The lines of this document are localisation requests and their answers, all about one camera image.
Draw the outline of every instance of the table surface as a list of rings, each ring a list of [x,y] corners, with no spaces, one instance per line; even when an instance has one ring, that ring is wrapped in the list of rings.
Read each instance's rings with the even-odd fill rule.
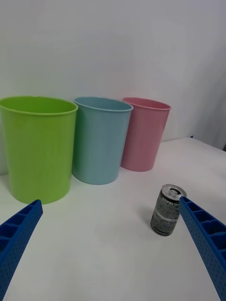
[[[4,301],[218,301],[180,217],[171,236],[150,229],[163,184],[226,224],[226,152],[192,138],[161,143],[153,170],[121,168],[107,185],[72,177],[70,192],[43,206]],[[0,177],[0,224],[22,209]]]

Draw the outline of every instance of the plastic bucket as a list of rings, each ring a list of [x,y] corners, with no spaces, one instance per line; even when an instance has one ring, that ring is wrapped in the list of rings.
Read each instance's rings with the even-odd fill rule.
[[[153,168],[171,107],[150,99],[129,98],[133,105],[121,166],[133,171]]]
[[[117,178],[133,107],[114,99],[80,97],[77,113],[73,175],[89,184]]]
[[[2,132],[1,119],[0,119],[0,175],[7,174],[7,173],[8,173],[8,167],[7,167],[5,144],[3,140],[3,132]]]
[[[13,196],[43,204],[70,188],[77,105],[61,99],[19,96],[0,101]]]

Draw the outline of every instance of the perforated plastic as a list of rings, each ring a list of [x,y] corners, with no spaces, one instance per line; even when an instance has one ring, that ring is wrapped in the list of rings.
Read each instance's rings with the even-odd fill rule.
[[[42,213],[36,200],[0,225],[0,301]]]
[[[185,197],[179,210],[221,301],[226,301],[226,226]]]

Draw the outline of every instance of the white wall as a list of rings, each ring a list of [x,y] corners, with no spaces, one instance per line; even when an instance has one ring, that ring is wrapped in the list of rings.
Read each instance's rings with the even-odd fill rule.
[[[192,135],[226,71],[225,12],[223,0],[2,0],[0,97],[150,97],[173,108],[164,139]]]

